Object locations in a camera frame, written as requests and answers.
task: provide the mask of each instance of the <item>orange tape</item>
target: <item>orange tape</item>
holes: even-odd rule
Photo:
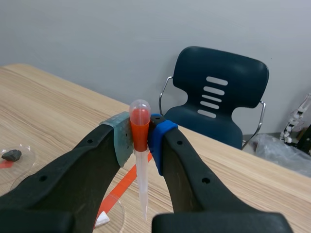
[[[11,166],[13,166],[13,163],[12,161],[2,161],[2,163],[0,163],[0,168],[10,168]]]
[[[152,159],[152,155],[148,154],[148,162]],[[109,193],[107,197],[102,201],[98,214],[98,216],[102,213],[102,211],[105,211],[106,213],[111,210],[111,208],[114,206],[114,204],[118,201],[118,199],[125,193],[125,191],[128,189],[128,187],[131,185],[131,183],[136,179],[137,173],[136,173],[136,165],[134,165],[131,170],[122,178],[122,180],[112,189],[112,191]]]

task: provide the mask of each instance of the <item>plastic bag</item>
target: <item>plastic bag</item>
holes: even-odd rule
[[[311,177],[311,157],[295,147],[287,146],[278,138],[258,134],[250,145],[255,149],[256,156]]]

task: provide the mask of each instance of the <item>black rock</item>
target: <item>black rock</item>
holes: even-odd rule
[[[6,153],[4,153],[1,158],[5,159],[7,161],[13,161],[16,162],[21,157],[21,151],[20,150],[10,150]]]

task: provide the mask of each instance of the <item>gray wall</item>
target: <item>gray wall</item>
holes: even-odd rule
[[[183,48],[238,53],[269,67],[262,132],[272,133],[311,92],[310,12],[309,0],[0,0],[0,65],[31,64],[157,112]],[[186,99],[170,84],[164,109]],[[233,118],[248,134],[259,113]]]

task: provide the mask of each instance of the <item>dark blue chair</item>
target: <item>dark blue chair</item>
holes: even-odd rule
[[[175,87],[188,95],[182,106],[173,107],[165,118],[235,148],[242,149],[242,131],[233,122],[232,112],[238,107],[255,108],[262,104],[259,125],[262,125],[265,103],[260,101],[269,79],[267,66],[255,59],[202,47],[185,48],[178,56],[173,77]]]

